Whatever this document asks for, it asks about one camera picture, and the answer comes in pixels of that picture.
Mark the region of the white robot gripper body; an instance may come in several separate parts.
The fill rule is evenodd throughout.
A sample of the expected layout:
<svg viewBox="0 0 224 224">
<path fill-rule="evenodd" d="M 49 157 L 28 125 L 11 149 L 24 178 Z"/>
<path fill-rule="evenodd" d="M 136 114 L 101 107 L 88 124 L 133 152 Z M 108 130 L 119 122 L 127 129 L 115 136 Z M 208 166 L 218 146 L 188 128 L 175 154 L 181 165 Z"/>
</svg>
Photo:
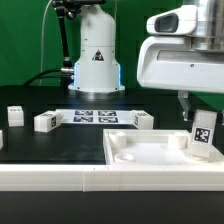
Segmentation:
<svg viewBox="0 0 224 224">
<path fill-rule="evenodd" d="M 224 93 L 224 53 L 191 49 L 187 37 L 149 37 L 139 53 L 142 87 Z"/>
</svg>

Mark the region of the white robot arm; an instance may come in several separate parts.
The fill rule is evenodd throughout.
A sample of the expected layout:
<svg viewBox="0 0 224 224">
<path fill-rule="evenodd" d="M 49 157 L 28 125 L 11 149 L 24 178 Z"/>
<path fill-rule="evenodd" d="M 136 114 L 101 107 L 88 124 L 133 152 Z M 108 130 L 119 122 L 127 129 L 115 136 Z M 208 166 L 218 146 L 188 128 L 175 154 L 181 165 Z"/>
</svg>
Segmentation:
<svg viewBox="0 0 224 224">
<path fill-rule="evenodd" d="M 183 0 L 177 9 L 150 17 L 140 47 L 137 81 L 178 92 L 184 118 L 196 115 L 190 92 L 224 93 L 224 0 Z M 85 6 L 81 52 L 71 88 L 88 97 L 121 90 L 115 60 L 115 23 L 98 5 Z"/>
</svg>

